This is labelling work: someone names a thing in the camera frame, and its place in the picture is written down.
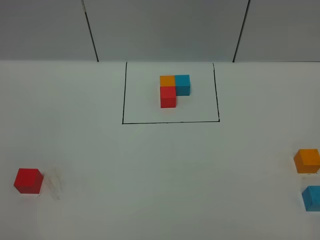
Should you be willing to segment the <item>red template block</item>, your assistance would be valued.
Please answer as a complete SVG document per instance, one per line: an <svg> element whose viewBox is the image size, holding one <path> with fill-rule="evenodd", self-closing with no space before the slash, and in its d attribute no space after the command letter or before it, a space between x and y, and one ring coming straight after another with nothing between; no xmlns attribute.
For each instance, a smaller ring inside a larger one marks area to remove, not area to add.
<svg viewBox="0 0 320 240"><path fill-rule="evenodd" d="M160 107L175 108L177 105L177 95L175 86L160 87Z"/></svg>

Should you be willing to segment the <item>orange template block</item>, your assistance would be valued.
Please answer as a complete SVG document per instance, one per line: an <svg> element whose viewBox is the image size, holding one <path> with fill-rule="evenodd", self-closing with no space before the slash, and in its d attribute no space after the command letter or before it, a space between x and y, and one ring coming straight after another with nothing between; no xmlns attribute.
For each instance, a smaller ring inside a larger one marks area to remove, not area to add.
<svg viewBox="0 0 320 240"><path fill-rule="evenodd" d="M175 76L174 75L161 75L160 79L160 87L175 87Z"/></svg>

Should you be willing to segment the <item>blue template block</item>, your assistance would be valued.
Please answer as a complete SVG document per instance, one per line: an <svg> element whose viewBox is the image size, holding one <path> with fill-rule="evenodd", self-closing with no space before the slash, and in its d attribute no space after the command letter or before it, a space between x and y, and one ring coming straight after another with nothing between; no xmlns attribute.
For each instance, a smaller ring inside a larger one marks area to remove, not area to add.
<svg viewBox="0 0 320 240"><path fill-rule="evenodd" d="M175 91L177 96L189 96L191 93L191 82L189 75L175 75Z"/></svg>

